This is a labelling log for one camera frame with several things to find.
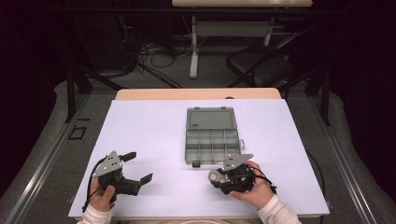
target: white sleeve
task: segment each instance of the white sleeve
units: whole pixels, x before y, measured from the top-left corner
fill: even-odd
[[[113,217],[113,208],[108,212],[99,212],[94,209],[90,204],[82,214],[82,221],[78,224],[109,224]]]
[[[263,224],[301,224],[290,206],[274,194],[264,208],[257,211]]]

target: desk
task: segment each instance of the desk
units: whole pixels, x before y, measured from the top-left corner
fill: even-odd
[[[173,0],[174,7],[311,7],[311,0]],[[214,36],[265,36],[264,45],[268,46],[273,31],[271,21],[197,21],[192,17],[192,55],[190,78],[198,76],[198,35]]]
[[[223,99],[227,96],[235,99]],[[120,91],[69,216],[81,218],[92,167],[116,150],[121,155],[137,154],[124,163],[124,176],[139,179],[153,173],[153,179],[137,197],[118,196],[115,220],[257,218],[249,203],[225,196],[209,183],[208,172],[219,165],[192,168],[184,161],[187,108],[195,106],[233,107],[239,136],[246,144],[243,153],[254,154],[253,160],[278,186],[281,200],[299,216],[329,214],[286,102],[275,89],[236,88]]]

